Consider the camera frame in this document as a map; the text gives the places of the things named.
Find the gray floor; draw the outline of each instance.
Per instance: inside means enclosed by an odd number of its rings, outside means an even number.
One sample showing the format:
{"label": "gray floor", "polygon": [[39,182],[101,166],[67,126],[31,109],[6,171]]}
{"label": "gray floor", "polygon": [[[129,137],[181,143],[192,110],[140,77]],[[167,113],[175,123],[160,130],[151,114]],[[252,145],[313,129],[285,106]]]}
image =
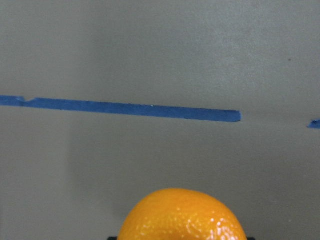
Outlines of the gray floor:
{"label": "gray floor", "polygon": [[0,107],[1,240],[103,240],[167,187],[257,240],[319,239],[319,1],[3,0],[0,22],[0,95],[243,114]]}

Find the blue tape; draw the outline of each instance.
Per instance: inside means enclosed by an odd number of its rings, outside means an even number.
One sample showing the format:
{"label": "blue tape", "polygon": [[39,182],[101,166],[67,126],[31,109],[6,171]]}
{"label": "blue tape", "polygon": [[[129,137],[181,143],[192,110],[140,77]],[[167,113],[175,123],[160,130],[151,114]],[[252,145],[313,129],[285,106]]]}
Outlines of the blue tape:
{"label": "blue tape", "polygon": [[312,122],[310,122],[308,128],[310,128],[310,129],[320,129],[320,119],[313,120]]}
{"label": "blue tape", "polygon": [[31,101],[25,101],[22,96],[3,95],[0,95],[0,106],[81,111],[104,114],[123,114],[159,118],[193,119],[230,123],[238,122],[242,118],[241,112],[235,110],[139,105],[50,98],[34,98]]}

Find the black object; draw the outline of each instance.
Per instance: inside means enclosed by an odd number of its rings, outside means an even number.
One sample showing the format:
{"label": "black object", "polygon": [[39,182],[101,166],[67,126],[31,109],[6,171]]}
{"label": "black object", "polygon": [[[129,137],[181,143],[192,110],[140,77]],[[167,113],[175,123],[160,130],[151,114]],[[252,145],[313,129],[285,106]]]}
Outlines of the black object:
{"label": "black object", "polygon": [[[247,237],[246,239],[247,240],[256,240],[254,237]],[[107,240],[117,240],[117,237],[116,236],[110,236],[110,237],[108,237]]]}

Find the blue tape strip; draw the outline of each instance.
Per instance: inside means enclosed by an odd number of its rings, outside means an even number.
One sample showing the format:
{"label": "blue tape strip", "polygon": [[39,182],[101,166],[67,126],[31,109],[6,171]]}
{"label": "blue tape strip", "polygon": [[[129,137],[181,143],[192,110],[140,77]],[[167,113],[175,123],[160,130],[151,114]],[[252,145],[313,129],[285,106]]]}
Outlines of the blue tape strip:
{"label": "blue tape strip", "polygon": [[3,95],[0,95],[0,106],[81,111],[104,114],[124,114],[159,118],[193,119],[230,123],[238,122],[242,118],[240,111],[235,110],[216,110],[205,108],[139,105],[50,98],[35,98],[31,101],[25,101],[25,99],[21,96]]}
{"label": "blue tape strip", "polygon": [[320,129],[320,119],[313,120],[312,122],[310,122],[308,128],[310,128],[310,129]]}

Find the round orange object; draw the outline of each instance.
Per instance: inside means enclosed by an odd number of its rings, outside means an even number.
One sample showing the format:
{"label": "round orange object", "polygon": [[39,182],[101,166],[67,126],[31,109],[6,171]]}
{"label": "round orange object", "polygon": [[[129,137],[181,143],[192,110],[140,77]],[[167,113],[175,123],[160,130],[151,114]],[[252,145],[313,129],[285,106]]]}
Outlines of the round orange object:
{"label": "round orange object", "polygon": [[123,223],[118,240],[246,240],[236,216],[217,199],[169,188],[140,201]]}

